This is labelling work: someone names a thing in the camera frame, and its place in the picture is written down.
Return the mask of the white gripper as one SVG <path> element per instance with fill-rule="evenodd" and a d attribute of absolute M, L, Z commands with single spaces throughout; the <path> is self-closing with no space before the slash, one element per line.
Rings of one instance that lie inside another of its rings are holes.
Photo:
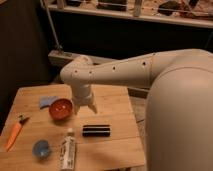
<path fill-rule="evenodd" d="M 93 103 L 93 92 L 89 84 L 73 85 L 71 87 L 72 101 L 75 105 L 73 112 L 78 114 L 79 106 L 88 106 L 95 114 L 97 114 L 97 106 Z"/>

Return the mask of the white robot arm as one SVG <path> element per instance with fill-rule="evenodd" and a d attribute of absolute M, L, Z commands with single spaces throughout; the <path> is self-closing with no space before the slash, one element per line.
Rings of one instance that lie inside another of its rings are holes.
<path fill-rule="evenodd" d="M 183 49 L 63 67 L 77 107 L 94 105 L 93 84 L 143 87 L 148 171 L 213 171 L 213 53 Z"/>

